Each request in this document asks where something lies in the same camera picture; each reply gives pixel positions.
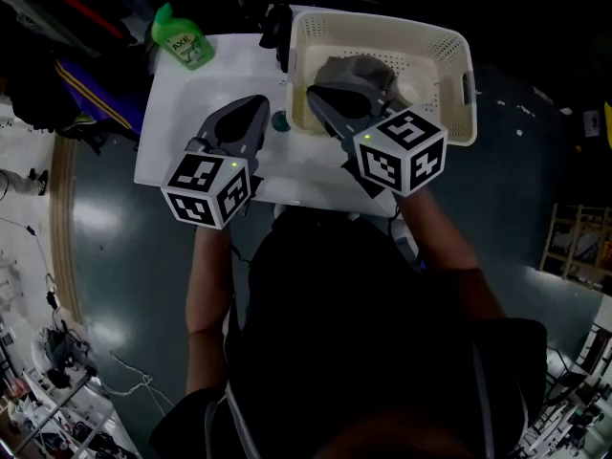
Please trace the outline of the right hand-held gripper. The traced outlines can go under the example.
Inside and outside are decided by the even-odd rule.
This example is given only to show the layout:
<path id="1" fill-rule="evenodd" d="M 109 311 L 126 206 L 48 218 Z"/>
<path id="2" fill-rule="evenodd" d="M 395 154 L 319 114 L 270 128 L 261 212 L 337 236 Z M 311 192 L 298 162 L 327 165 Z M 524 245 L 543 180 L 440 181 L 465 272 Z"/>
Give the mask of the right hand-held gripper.
<path id="1" fill-rule="evenodd" d="M 307 89 L 307 101 L 332 137 L 345 139 L 364 129 L 352 138 L 364 180 L 407 197 L 444 171 L 448 131 L 422 108 L 391 114 L 395 97 L 342 82 L 314 84 Z"/>

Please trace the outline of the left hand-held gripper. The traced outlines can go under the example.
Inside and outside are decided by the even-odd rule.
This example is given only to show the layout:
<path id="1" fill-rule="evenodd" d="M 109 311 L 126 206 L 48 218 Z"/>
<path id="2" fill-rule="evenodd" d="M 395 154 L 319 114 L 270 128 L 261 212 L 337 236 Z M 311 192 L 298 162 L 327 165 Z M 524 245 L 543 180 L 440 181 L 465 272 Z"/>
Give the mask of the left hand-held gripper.
<path id="1" fill-rule="evenodd" d="M 176 220 L 223 229 L 253 195 L 252 174 L 268 121 L 263 95 L 237 99 L 207 117 L 166 171 L 161 191 Z M 221 145 L 212 147 L 204 140 Z"/>

